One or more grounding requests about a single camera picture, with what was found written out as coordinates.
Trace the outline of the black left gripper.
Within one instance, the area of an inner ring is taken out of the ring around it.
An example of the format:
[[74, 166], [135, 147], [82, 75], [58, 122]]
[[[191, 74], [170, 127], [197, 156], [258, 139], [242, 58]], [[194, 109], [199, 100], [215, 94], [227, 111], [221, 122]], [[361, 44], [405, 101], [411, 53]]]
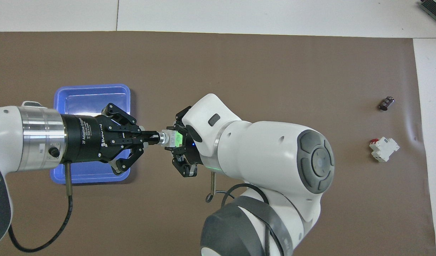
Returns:
[[[145, 146], [159, 143], [157, 131], [147, 131], [137, 120], [113, 103], [102, 110], [102, 115], [82, 116], [62, 114], [65, 126], [65, 152], [61, 163], [107, 162], [115, 175], [125, 173], [143, 155]], [[106, 143], [106, 132], [120, 133], [126, 138]], [[127, 158], [118, 155], [125, 150]]]

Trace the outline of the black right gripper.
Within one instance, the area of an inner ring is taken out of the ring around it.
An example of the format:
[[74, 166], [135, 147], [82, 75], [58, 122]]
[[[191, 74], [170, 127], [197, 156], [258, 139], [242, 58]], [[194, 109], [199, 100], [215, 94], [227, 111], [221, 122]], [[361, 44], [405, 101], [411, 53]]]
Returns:
[[188, 106], [176, 114], [176, 121], [174, 122], [174, 130], [179, 133], [185, 133], [183, 136], [184, 147], [166, 147], [173, 155], [172, 164], [179, 171], [182, 177], [196, 177], [197, 164], [203, 164], [199, 151], [195, 145], [195, 141], [190, 135], [187, 127], [183, 123], [183, 118], [186, 113], [191, 109]]

